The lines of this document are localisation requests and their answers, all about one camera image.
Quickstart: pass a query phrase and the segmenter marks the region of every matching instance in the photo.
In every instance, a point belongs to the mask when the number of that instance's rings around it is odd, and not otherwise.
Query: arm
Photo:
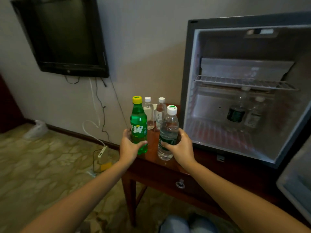
[[[124,130],[120,145],[120,160],[118,162],[44,211],[21,232],[74,232],[133,163],[138,149],[147,143],[147,141],[142,141],[133,144],[128,135],[128,130]]]
[[[162,143],[176,161],[191,174],[200,186],[220,205],[243,232],[284,233],[311,230],[285,211],[261,197],[238,187],[197,163],[192,141],[179,129],[181,141],[177,145]]]

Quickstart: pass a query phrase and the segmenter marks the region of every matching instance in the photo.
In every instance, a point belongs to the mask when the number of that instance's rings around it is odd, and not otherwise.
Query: baseboard
[[[25,120],[26,120],[27,123],[35,124],[35,121],[33,119],[25,119]],[[63,129],[63,128],[56,127],[56,126],[49,125],[49,124],[47,124],[46,126],[48,127],[48,129],[50,129],[52,131],[63,133],[63,134],[66,134],[68,136],[76,137],[76,138],[79,138],[79,139],[82,139],[82,140],[85,140],[85,141],[90,141],[90,142],[102,145],[102,143],[100,143],[98,140],[96,140],[95,138],[93,138],[91,136],[87,136],[87,135],[84,135],[84,134],[81,134],[81,133],[69,131],[67,129]],[[108,142],[108,141],[103,141],[103,142],[106,145],[108,145],[109,148],[111,148],[111,149],[119,150],[119,148],[120,148],[120,146],[117,145],[117,144],[114,144],[114,143],[111,143],[111,142]]]

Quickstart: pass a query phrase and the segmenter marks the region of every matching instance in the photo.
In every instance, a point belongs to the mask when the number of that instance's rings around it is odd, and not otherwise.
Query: table leg
[[[136,181],[122,176],[123,191],[132,226],[136,226]]]

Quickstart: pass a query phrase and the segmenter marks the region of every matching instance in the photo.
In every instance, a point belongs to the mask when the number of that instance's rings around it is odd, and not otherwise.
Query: plastic bag
[[[46,126],[45,122],[40,120],[36,120],[35,122],[36,125],[34,125],[28,132],[25,133],[23,136],[24,139],[36,139],[48,132],[48,127]]]

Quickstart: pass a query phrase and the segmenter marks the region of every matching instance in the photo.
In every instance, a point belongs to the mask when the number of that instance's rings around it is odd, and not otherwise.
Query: jeans
[[[159,233],[218,233],[216,226],[207,218],[195,215],[189,223],[175,215],[169,215]]]

